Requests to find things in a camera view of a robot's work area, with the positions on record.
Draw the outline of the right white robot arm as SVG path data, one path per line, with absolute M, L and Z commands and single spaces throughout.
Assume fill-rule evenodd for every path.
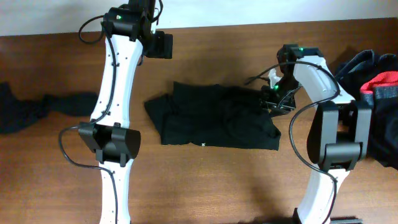
M 343 181 L 366 156 L 371 108 L 340 86 L 318 48 L 285 44 L 277 52 L 277 61 L 265 71 L 268 84 L 262 87 L 262 107 L 273 116 L 285 115 L 296 108 L 296 92 L 301 88 L 307 92 L 312 102 L 290 121 L 291 141 L 298 116 L 316 109 L 307 138 L 309 159 L 303 161 L 312 172 L 291 223 L 362 223 L 356 217 L 333 218 L 331 212 Z

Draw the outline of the dark cloth at left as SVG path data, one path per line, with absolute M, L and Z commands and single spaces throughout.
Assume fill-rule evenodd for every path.
M 41 100 L 19 100 L 7 82 L 1 83 L 1 134 L 28 128 L 51 111 L 68 116 L 89 116 L 97 99 L 96 93 L 83 92 L 67 96 L 44 95 Z

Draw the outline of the red and grey garment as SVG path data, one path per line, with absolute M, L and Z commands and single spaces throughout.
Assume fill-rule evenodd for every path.
M 382 72 L 359 89 L 361 101 L 374 107 L 376 101 L 397 98 L 397 71 Z

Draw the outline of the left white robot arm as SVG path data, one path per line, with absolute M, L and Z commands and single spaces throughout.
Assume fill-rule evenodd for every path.
M 129 178 L 141 134 L 129 127 L 130 99 L 136 68 L 145 57 L 172 58 L 172 35 L 156 29 L 163 8 L 161 0 L 129 1 L 100 17 L 106 47 L 103 78 L 90 121 L 78 127 L 101 172 L 100 224 L 131 222 Z

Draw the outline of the black t-shirt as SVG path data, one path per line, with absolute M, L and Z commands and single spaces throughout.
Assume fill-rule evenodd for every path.
M 144 103 L 163 145 L 279 149 L 281 132 L 261 92 L 238 86 L 174 82 L 171 94 Z

